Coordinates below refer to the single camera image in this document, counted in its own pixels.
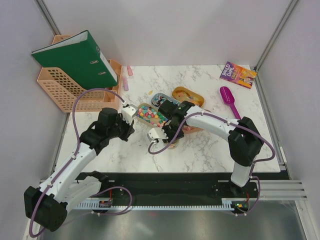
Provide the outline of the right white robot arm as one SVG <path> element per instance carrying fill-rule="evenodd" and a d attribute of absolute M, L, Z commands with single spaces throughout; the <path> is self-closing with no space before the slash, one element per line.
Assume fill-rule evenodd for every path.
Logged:
<path fill-rule="evenodd" d="M 247 191 L 253 161 L 264 144 L 259 132 L 248 117 L 228 119 L 202 109 L 189 101 L 180 104 L 166 100 L 158 111 L 169 120 L 168 125 L 155 127 L 148 132 L 151 141 L 170 143 L 184 137 L 183 126 L 195 127 L 215 134 L 228 143 L 230 156 L 234 161 L 229 191 L 235 197 Z"/>

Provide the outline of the pink gummy star tray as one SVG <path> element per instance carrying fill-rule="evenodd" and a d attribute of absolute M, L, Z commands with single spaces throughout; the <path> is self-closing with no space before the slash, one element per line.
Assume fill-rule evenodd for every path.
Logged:
<path fill-rule="evenodd" d="M 203 130 L 202 128 L 188 125 L 187 122 L 185 122 L 182 127 L 182 131 L 184 134 L 192 134 L 192 133 L 200 132 L 202 130 Z"/>

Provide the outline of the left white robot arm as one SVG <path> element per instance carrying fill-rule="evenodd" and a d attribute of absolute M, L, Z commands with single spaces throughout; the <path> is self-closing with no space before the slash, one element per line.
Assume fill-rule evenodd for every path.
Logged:
<path fill-rule="evenodd" d="M 77 186 L 72 183 L 92 160 L 118 138 L 128 141 L 134 133 L 134 116 L 137 108 L 126 105 L 117 111 L 103 108 L 82 134 L 77 134 L 77 144 L 63 164 L 38 187 L 29 186 L 24 194 L 25 215 L 31 223 L 37 223 L 45 230 L 56 231 L 63 225 L 68 213 L 86 198 L 97 194 L 106 196 L 110 185 L 107 176 L 93 171 Z"/>

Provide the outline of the clear glass jar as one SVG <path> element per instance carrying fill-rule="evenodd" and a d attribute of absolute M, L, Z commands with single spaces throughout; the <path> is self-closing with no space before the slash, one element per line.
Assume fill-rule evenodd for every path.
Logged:
<path fill-rule="evenodd" d="M 179 144 L 179 139 L 176 139 L 172 144 L 169 145 L 168 149 L 172 150 L 172 149 L 175 149 L 178 144 Z"/>

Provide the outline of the magenta plastic scoop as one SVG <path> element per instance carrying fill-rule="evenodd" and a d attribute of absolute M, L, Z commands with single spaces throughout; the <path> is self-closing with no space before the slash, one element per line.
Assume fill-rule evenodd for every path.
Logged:
<path fill-rule="evenodd" d="M 227 86 L 222 86 L 219 89 L 220 95 L 225 105 L 229 106 L 234 117 L 238 120 L 241 119 L 241 116 L 235 106 L 235 98 L 231 92 L 231 90 Z"/>

